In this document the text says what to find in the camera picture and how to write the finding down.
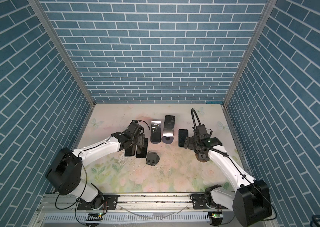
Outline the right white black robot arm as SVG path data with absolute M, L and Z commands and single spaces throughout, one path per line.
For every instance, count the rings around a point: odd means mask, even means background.
M 184 148 L 195 152 L 200 162 L 212 161 L 227 177 L 233 191 L 222 186 L 212 186 L 204 194 L 211 208 L 224 206 L 230 209 L 243 227 L 259 221 L 272 221 L 277 213 L 270 201 L 268 185 L 248 174 L 226 151 L 222 142 L 212 137 L 212 130 L 201 123 L 195 109 L 191 109 L 192 137 L 186 137 Z

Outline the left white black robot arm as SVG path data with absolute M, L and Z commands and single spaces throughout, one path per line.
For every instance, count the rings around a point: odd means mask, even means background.
M 46 172 L 46 179 L 60 195 L 74 195 L 77 201 L 88 203 L 93 210 L 104 203 L 103 193 L 88 182 L 86 167 L 117 152 L 124 151 L 126 157 L 135 156 L 136 151 L 147 148 L 145 130 L 139 120 L 132 120 L 123 132 L 115 132 L 107 139 L 84 148 L 61 149 Z

